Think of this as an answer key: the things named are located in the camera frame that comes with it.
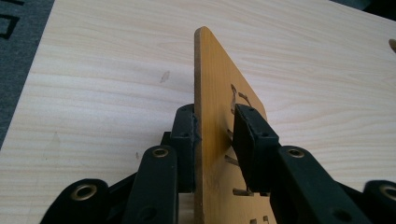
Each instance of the metal rivet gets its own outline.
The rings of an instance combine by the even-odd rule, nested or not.
[[[85,201],[90,199],[95,193],[97,192],[97,187],[92,184],[83,184],[78,187],[72,192],[70,197],[74,201]]]
[[[393,201],[396,201],[396,188],[391,186],[391,185],[381,185],[379,187],[379,190],[381,193],[388,198],[392,199]]]
[[[292,148],[288,150],[289,155],[294,158],[302,158],[304,153],[300,149]]]
[[[168,149],[165,149],[165,148],[157,148],[157,149],[154,149],[154,150],[152,151],[152,155],[153,155],[155,158],[162,158],[162,157],[165,157],[165,156],[168,155],[168,153],[169,153]]]

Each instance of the vertical wooden panel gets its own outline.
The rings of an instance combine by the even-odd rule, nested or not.
[[[210,30],[195,33],[195,113],[202,142],[197,153],[195,223],[250,223],[269,216],[268,198],[235,196],[233,189],[246,189],[239,167],[224,159],[236,158],[229,131],[233,130],[235,103],[252,105],[265,117],[265,110]]]

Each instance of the dark floor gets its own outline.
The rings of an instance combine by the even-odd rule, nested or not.
[[[50,15],[54,0],[0,0],[0,146],[21,95],[38,43]],[[367,9],[373,0],[333,0]],[[375,0],[381,4],[370,10],[386,8],[384,17],[394,19],[396,12],[388,5],[394,0]]]

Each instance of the wood grain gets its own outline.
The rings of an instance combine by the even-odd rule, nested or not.
[[[355,189],[396,181],[394,21],[322,0],[56,0],[0,151],[1,222],[37,223],[70,183],[135,172],[194,100],[203,25],[283,145]],[[192,223],[192,195],[180,209]]]
[[[253,89],[207,27],[195,32],[194,111],[202,138],[197,147],[195,223],[250,223],[264,217],[275,223],[268,198],[233,195],[246,190],[231,147],[235,104],[251,105],[265,117]]]

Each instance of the light wood table surface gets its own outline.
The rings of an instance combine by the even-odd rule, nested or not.
[[[209,27],[282,145],[338,181],[396,181],[396,22],[322,0],[56,0],[0,151],[1,223],[37,223],[81,178],[112,185],[193,102]],[[180,199],[193,222],[193,196]]]

